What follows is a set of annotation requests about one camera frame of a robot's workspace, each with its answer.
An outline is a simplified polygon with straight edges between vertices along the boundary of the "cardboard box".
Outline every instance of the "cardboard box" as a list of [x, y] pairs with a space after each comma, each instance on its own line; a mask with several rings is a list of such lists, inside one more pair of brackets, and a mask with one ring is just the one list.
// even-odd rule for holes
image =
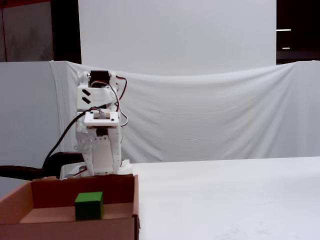
[[[75, 220], [79, 193], [103, 192], [103, 220]], [[0, 200], [0, 239], [138, 240], [138, 176], [34, 180]]]

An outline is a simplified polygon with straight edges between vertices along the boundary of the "green cube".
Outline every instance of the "green cube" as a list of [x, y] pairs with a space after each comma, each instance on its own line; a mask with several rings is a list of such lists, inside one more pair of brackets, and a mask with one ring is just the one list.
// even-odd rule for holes
[[74, 205], [77, 221], [103, 219], [104, 217], [104, 194], [102, 191], [79, 193]]

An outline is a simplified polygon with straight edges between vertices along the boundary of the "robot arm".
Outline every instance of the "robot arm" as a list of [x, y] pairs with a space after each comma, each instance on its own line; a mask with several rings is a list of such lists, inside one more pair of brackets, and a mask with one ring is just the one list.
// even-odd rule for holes
[[91, 71], [78, 75], [77, 114], [86, 111], [76, 122], [77, 150], [86, 170], [79, 176], [130, 174], [132, 167], [122, 160], [122, 125], [116, 75]]

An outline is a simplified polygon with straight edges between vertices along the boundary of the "white table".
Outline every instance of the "white table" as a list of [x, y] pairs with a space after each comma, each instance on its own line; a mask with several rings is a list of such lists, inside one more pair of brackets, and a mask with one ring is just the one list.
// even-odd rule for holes
[[141, 240], [320, 239], [320, 157], [133, 167]]

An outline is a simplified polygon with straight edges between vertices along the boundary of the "ceiling light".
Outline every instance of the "ceiling light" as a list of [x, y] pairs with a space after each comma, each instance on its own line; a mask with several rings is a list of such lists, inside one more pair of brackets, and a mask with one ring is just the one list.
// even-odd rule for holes
[[287, 32], [287, 31], [291, 31], [291, 29], [277, 29], [277, 32]]

